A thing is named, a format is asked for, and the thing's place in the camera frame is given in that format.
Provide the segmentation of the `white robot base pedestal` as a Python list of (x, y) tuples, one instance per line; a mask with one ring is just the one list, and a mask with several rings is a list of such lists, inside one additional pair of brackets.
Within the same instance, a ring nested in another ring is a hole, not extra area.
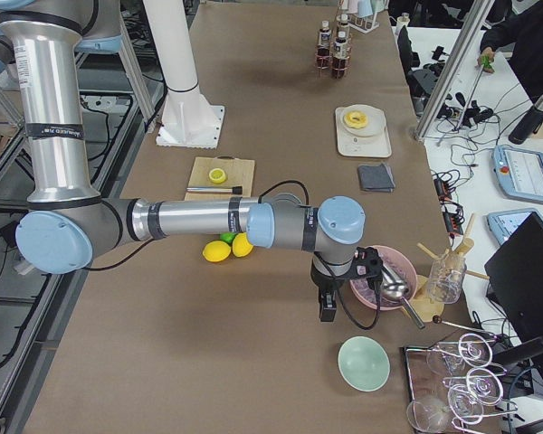
[(144, 7), (167, 87), (157, 144), (217, 148), (224, 107), (200, 90), (183, 3), (147, 0)]

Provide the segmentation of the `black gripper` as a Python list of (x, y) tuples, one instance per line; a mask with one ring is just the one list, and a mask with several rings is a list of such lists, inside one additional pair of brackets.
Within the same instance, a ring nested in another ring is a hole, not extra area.
[(318, 288), (319, 320), (333, 322), (337, 313), (337, 292), (343, 284), (332, 268), (326, 265), (322, 258), (314, 257), (310, 269), (310, 276)]

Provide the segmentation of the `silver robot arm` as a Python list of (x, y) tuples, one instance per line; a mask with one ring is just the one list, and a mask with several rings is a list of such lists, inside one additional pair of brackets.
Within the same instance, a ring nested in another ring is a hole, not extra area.
[(65, 274), (133, 241), (178, 234), (242, 232), (257, 247), (308, 251), (319, 290), (319, 317), (334, 318), (341, 286), (378, 278), (376, 252), (360, 246), (362, 207), (336, 196), (319, 207), (283, 194), (224, 201), (106, 201), (89, 173), (75, 53), (117, 52), (116, 1), (0, 1), (0, 32), (12, 57), (32, 153), (33, 193), (16, 228), (16, 243), (41, 271)]

